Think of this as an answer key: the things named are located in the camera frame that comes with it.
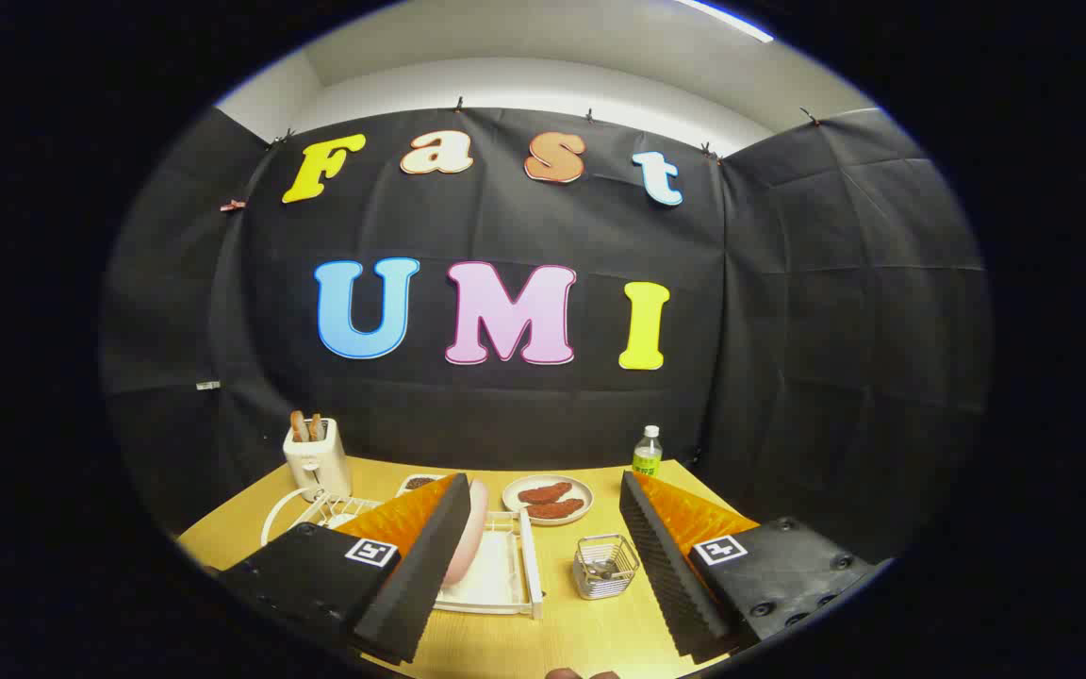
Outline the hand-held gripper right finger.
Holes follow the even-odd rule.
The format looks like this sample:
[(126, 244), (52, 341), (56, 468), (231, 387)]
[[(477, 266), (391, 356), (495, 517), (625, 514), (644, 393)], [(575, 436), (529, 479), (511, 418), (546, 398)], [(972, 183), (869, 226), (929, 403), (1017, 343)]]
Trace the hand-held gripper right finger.
[(776, 643), (880, 573), (806, 521), (752, 521), (647, 474), (622, 474), (619, 508), (677, 653), (698, 663)]

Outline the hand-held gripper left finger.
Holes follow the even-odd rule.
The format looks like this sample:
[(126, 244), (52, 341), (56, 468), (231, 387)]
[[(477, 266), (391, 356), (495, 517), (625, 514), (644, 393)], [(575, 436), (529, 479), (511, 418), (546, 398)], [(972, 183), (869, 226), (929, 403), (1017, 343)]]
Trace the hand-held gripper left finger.
[(329, 652), (414, 661), (470, 510), (469, 478), (449, 474), (336, 528), (298, 523), (217, 580)]

